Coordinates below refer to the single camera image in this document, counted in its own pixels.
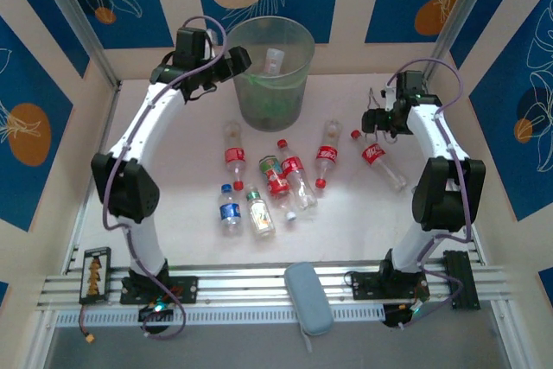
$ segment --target red bottle label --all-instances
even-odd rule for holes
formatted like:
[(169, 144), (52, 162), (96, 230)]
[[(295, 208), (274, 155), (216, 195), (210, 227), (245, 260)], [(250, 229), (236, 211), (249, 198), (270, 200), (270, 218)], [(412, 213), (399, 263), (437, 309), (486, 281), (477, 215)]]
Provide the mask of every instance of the red bottle label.
[(321, 146), (317, 152), (317, 159), (328, 159), (336, 163), (336, 157), (338, 157), (338, 150), (334, 147)]
[(302, 161), (299, 157), (290, 157), (286, 159), (283, 163), (283, 172), (284, 177), (288, 176), (290, 172), (295, 170), (303, 170)]
[(234, 162), (235, 160), (244, 160), (244, 149), (233, 147), (225, 152), (225, 163)]
[(259, 168), (265, 174), (267, 188), (272, 195), (278, 195), (290, 189), (288, 181), (284, 179), (280, 163), (274, 156), (267, 156), (259, 161)]
[(361, 155), (369, 164), (373, 164), (375, 160), (385, 154), (386, 152), (382, 150), (380, 144), (375, 143), (367, 147)]

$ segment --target robotic arm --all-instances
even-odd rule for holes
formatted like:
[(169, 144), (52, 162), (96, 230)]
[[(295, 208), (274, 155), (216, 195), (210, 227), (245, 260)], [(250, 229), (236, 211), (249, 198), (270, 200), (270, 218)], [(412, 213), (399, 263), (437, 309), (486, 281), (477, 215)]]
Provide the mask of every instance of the robotic arm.
[[(397, 73), (396, 87), (386, 85), (382, 96), (386, 107), (363, 115), (363, 132), (415, 135), (427, 159), (413, 195), (414, 222), (381, 262), (376, 282), (386, 298), (403, 298), (404, 293), (416, 291), (424, 279), (426, 260), (444, 239), (471, 240), (486, 167), (472, 160), (454, 140), (443, 117), (445, 107), (437, 96), (424, 91), (422, 73)], [(467, 228), (465, 239), (451, 235), (463, 226)], [(395, 315), (389, 325), (410, 321), (411, 316), (407, 310), (403, 316)]]
[(245, 49), (235, 47), (228, 52), (230, 58), (216, 60), (211, 33), (186, 28), (185, 23), (177, 32), (175, 51), (153, 71), (146, 98), (127, 131), (107, 154), (98, 153), (92, 159), (99, 198), (118, 223), (105, 226), (111, 230), (121, 227), (127, 234), (131, 260), (129, 287), (125, 288), (138, 296), (151, 298), (162, 293), (151, 276), (169, 286), (168, 263), (159, 247), (153, 216), (160, 192), (148, 174), (152, 157), (181, 105), (198, 98), (192, 97), (195, 90), (202, 86), (204, 93), (213, 92), (215, 83), (250, 66)]

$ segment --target water bottle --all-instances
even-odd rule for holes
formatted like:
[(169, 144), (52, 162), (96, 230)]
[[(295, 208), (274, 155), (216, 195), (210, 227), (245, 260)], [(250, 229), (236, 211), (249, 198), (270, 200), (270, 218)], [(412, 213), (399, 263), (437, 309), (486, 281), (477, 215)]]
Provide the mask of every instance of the water bottle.
[(248, 210), (250, 211), (251, 223), (254, 226), (254, 233), (258, 237), (268, 237), (274, 235), (275, 225), (270, 218), (269, 208), (257, 188), (248, 185), (245, 190), (245, 199), (248, 201)]
[(225, 163), (226, 169), (234, 177), (234, 190), (242, 190), (244, 183), (242, 175), (245, 171), (245, 153), (240, 139), (240, 124), (236, 121), (229, 121), (225, 124)]
[(374, 140), (365, 140), (359, 130), (352, 131), (352, 138), (355, 140), (361, 155), (369, 163), (369, 166), (382, 176), (396, 192), (407, 186), (407, 179), (394, 165), (386, 152)]
[(286, 140), (279, 140), (277, 145), (283, 153), (284, 160), (281, 166), (283, 167), (284, 177), (292, 187), (297, 205), (301, 209), (316, 207), (317, 198), (315, 198), (315, 194), (309, 186), (302, 161), (296, 153), (289, 149)]
[(264, 174), (267, 189), (275, 203), (285, 212), (288, 222), (296, 219), (292, 207), (290, 185), (284, 178), (283, 168), (275, 156), (266, 156), (259, 161), (259, 170)]
[(232, 196), (231, 185), (221, 186), (219, 211), (221, 214), (221, 226), (223, 228), (223, 233), (227, 235), (235, 235), (240, 233), (240, 206)]
[(328, 120), (325, 123), (325, 128), (322, 133), (322, 142), (317, 157), (315, 158), (315, 166), (317, 167), (317, 180), (315, 186), (319, 189), (324, 189), (327, 185), (325, 176), (334, 169), (336, 165), (336, 157), (338, 156), (338, 139), (342, 132), (342, 124), (336, 120)]

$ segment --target white table surface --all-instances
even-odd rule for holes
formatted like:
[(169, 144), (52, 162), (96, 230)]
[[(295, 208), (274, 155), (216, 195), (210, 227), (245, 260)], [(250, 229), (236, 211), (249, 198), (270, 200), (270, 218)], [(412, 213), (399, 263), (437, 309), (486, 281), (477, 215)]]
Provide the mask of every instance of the white table surface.
[[(231, 81), (216, 93), (183, 106), (169, 125), (159, 145), (150, 175), (161, 189), (155, 213), (157, 234), (169, 265), (261, 264), (296, 261), (349, 261), (381, 259), (407, 232), (411, 222), (411, 188), (418, 182), (425, 161), (417, 140), (400, 137), (396, 144), (381, 143), (404, 172), (410, 185), (394, 194), (361, 158), (350, 133), (360, 129), (361, 116), (372, 87), (377, 97), (389, 74), (310, 76), (302, 114), (287, 130), (265, 133), (252, 129), (241, 118)], [(127, 80), (118, 100), (106, 149), (123, 135), (148, 87), (147, 80)], [(223, 236), (219, 226), (217, 199), (220, 186), (232, 182), (223, 161), (222, 126), (236, 119), (242, 124), (242, 140), (248, 163), (245, 183), (253, 182), (267, 198), (257, 163), (266, 155), (278, 156), (277, 140), (286, 138), (299, 153), (312, 186), (315, 183), (315, 154), (322, 127), (336, 118), (344, 129), (338, 145), (336, 169), (327, 179), (319, 206), (303, 214), (291, 228), (275, 208), (276, 237), (258, 241), (249, 218), (243, 215), (241, 236)], [(246, 213), (244, 196), (240, 206)], [(129, 253), (120, 231), (102, 227), (101, 206), (96, 191), (86, 209), (79, 252), (74, 267), (82, 265), (83, 252), (108, 245), (113, 266), (128, 266)], [(463, 245), (442, 243), (443, 249), (462, 250)]]

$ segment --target wire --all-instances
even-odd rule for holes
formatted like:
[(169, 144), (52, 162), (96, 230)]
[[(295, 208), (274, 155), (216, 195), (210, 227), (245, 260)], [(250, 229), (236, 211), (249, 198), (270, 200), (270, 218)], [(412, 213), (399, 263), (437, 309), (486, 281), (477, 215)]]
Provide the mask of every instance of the wire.
[[(357, 273), (357, 271), (348, 271), (346, 272), (346, 274), (344, 274), (344, 276), (342, 277), (343, 280), (344, 280), (344, 284), (346, 286), (348, 286), (350, 289), (353, 288), (353, 274)], [(347, 282), (346, 278), (349, 277), (350, 278), (350, 283)]]
[(85, 327), (85, 304), (83, 304), (80, 307), (79, 329), (80, 329), (80, 332), (85, 336), (85, 339), (88, 343), (92, 343), (95, 340), (94, 334), (92, 334), (88, 330), (86, 330), (86, 327)]
[[(424, 272), (426, 274), (429, 274), (431, 276), (434, 276), (434, 277), (443, 278), (444, 280), (447, 280), (447, 281), (450, 281), (451, 283), (456, 283), (457, 284), (457, 290), (453, 294), (449, 295), (444, 301), (440, 302), (440, 304), (438, 306), (431, 309), (426, 315), (424, 315), (424, 317), (434, 313), (435, 311), (437, 311), (438, 309), (443, 307), (445, 304), (453, 301), (463, 290), (463, 284), (462, 284), (461, 280), (459, 280), (457, 278), (454, 278), (454, 277), (451, 277), (451, 276), (448, 276), (448, 275), (445, 275), (445, 274), (442, 274), (442, 273), (439, 273), (439, 272), (429, 271), (426, 268), (424, 268), (424, 263), (423, 263), (424, 256), (430, 251), (431, 248), (434, 247), (435, 244), (438, 244), (438, 241), (437, 241), (438, 239), (452, 239), (453, 241), (461, 242), (462, 244), (467, 244), (470, 241), (472, 241), (472, 239), (473, 239), (473, 237), (472, 237), (472, 221), (470, 219), (470, 207), (468, 205), (467, 186), (466, 186), (466, 183), (465, 183), (465, 177), (463, 175), (461, 161), (459, 160), (459, 157), (457, 156), (457, 153), (455, 152), (454, 145), (451, 142), (451, 138), (449, 137), (448, 133), (446, 132), (445, 128), (443, 127), (441, 118), (439, 117), (444, 112), (444, 110), (446, 108), (449, 108), (451, 105), (453, 105), (457, 101), (459, 101), (459, 99), (461, 99), (461, 97), (463, 95), (463, 89), (464, 89), (461, 74), (459, 73), (459, 71), (457, 71), (457, 69), (455, 67), (453, 67), (452, 65), (447, 63), (445, 60), (440, 60), (438, 58), (420, 58), (420, 59), (416, 59), (416, 60), (411, 60), (411, 61), (407, 62), (406, 64), (404, 64), (402, 67), (400, 67), (391, 76), (391, 78), (388, 80), (388, 82), (386, 83), (386, 86), (390, 86), (390, 83), (406, 67), (408, 67), (408, 66), (410, 66), (410, 65), (412, 65), (416, 62), (425, 62), (425, 61), (435, 62), (437, 64), (445, 66), (447, 69), (449, 69), (449, 71), (451, 71), (454, 74), (454, 76), (457, 78), (457, 82), (459, 83), (459, 91), (458, 91), (457, 95), (455, 96), (455, 98), (453, 100), (451, 100), (450, 102), (448, 102), (445, 105), (442, 105), (440, 108), (438, 108), (436, 110), (436, 112), (434, 114), (434, 121), (435, 121), (436, 125), (438, 126), (438, 130), (442, 134), (442, 137), (443, 137), (444, 141), (448, 145), (448, 150), (451, 153), (451, 156), (453, 157), (455, 168), (457, 170), (457, 176), (459, 177), (459, 186), (461, 188), (461, 199), (462, 199), (462, 204), (463, 204), (463, 212), (465, 214), (466, 237), (464, 239), (462, 239), (462, 238), (454, 237), (453, 235), (448, 235), (448, 234), (436, 235), (436, 236), (434, 236), (433, 239), (431, 239), (424, 246), (423, 250), (419, 253), (418, 257), (416, 258), (417, 264), (418, 264), (418, 266), (419, 266), (419, 268), (421, 269), (422, 272)], [(420, 319), (417, 319), (415, 321), (409, 321), (408, 323), (405, 323), (403, 326), (401, 326), (401, 329), (406, 328), (408, 326), (411, 326), (412, 324), (414, 324), (415, 322), (417, 322), (419, 320)]]
[(169, 298), (171, 300), (173, 300), (173, 302), (175, 303), (175, 305), (181, 310), (182, 312), (182, 325), (178, 328), (178, 330), (172, 334), (166, 334), (166, 335), (152, 335), (152, 334), (149, 334), (147, 331), (146, 331), (146, 320), (144, 320), (143, 322), (143, 325), (142, 325), (142, 329), (144, 331), (144, 333), (146, 335), (148, 335), (148, 337), (150, 337), (151, 339), (155, 339), (155, 340), (168, 340), (168, 339), (173, 339), (174, 337), (176, 337), (178, 334), (180, 334), (182, 332), (182, 330), (184, 330), (184, 327), (186, 325), (186, 312), (184, 311), (184, 307), (182, 306), (182, 303), (179, 301), (179, 299), (177, 298), (177, 296), (175, 296), (167, 287), (165, 287), (165, 285), (163, 285), (163, 283), (161, 283), (157, 278), (156, 276), (154, 276), (151, 272), (148, 271), (148, 269), (146, 269), (146, 267), (143, 265), (142, 261), (140, 260), (140, 258), (138, 257), (137, 255), (137, 252), (135, 250), (135, 247), (134, 247), (134, 244), (132, 242), (132, 235), (131, 235), (131, 232), (130, 232), (130, 226), (127, 225), (127, 224), (116, 224), (116, 225), (110, 225), (108, 223), (108, 206), (109, 206), (109, 200), (110, 200), (110, 194), (111, 194), (111, 188), (113, 186), (113, 182), (115, 180), (115, 175), (117, 174), (117, 171), (119, 169), (119, 166), (121, 165), (121, 162), (123, 161), (124, 159), (124, 156), (127, 154), (127, 151), (130, 150), (130, 146), (132, 145), (132, 141), (135, 137), (135, 135), (138, 133), (138, 130), (140, 129), (140, 127), (142, 126), (144, 120), (146, 119), (146, 117), (148, 116), (148, 113), (149, 111), (154, 108), (154, 106), (156, 105), (157, 101), (159, 101), (159, 99), (161, 99), (161, 97), (163, 97), (163, 95), (165, 95), (166, 92), (168, 92), (173, 86), (176, 86), (178, 85), (180, 82), (182, 82), (184, 79), (188, 78), (188, 77), (191, 77), (193, 75), (196, 75), (197, 73), (200, 73), (206, 69), (208, 69), (209, 67), (212, 67), (213, 65), (215, 65), (219, 60), (221, 60), (224, 56), (225, 56), (225, 52), (226, 52), (226, 46), (227, 46), (227, 41), (226, 41), (226, 32), (225, 32), (225, 29), (223, 28), (223, 26), (218, 22), (216, 21), (215, 19), (213, 19), (212, 17), (210, 16), (193, 16), (189, 19), (187, 19), (183, 24), (182, 26), (183, 27), (186, 27), (191, 21), (195, 21), (197, 19), (205, 19), (205, 20), (208, 20), (212, 23), (215, 24), (215, 26), (218, 27), (218, 29), (221, 31), (221, 34), (223, 35), (223, 41), (222, 41), (222, 46), (221, 46), (221, 50), (219, 51), (219, 53), (215, 56), (215, 58), (213, 58), (212, 60), (210, 60), (207, 64), (205, 65), (202, 65), (201, 67), (197, 67), (191, 71), (188, 71), (186, 73), (183, 73), (181, 75), (179, 75), (178, 77), (176, 77), (174, 80), (170, 81), (150, 102), (149, 102), (149, 105), (147, 105), (142, 114), (140, 114), (140, 116), (138, 117), (138, 120), (137, 122), (135, 123), (135, 126), (133, 127), (133, 129), (130, 131), (130, 134), (129, 134), (129, 137), (127, 138), (127, 141), (126, 143), (124, 143), (122, 149), (121, 149), (121, 153), (119, 154), (117, 160), (115, 161), (114, 165), (113, 165), (113, 168), (111, 169), (111, 172), (110, 172), (110, 175), (108, 176), (108, 180), (107, 180), (107, 183), (105, 185), (105, 192), (104, 192), (104, 206), (103, 206), (103, 209), (102, 209), (102, 222), (104, 224), (104, 228), (107, 230), (107, 231), (113, 231), (115, 229), (118, 229), (118, 228), (122, 228), (124, 230), (124, 233), (125, 233), (125, 237), (126, 237), (126, 240), (127, 240), (127, 245), (129, 246), (129, 252), (130, 252), (130, 255), (132, 256), (132, 259), (135, 261), (135, 263), (137, 264), (138, 268), (140, 268), (140, 270), (142, 270), (142, 272), (144, 273), (145, 276), (147, 276), (157, 287), (159, 287), (167, 296), (169, 296)]
[(79, 312), (79, 328), (82, 334), (87, 335), (88, 332), (86, 331), (86, 328), (85, 328), (84, 319), (85, 319), (85, 305), (83, 304)]

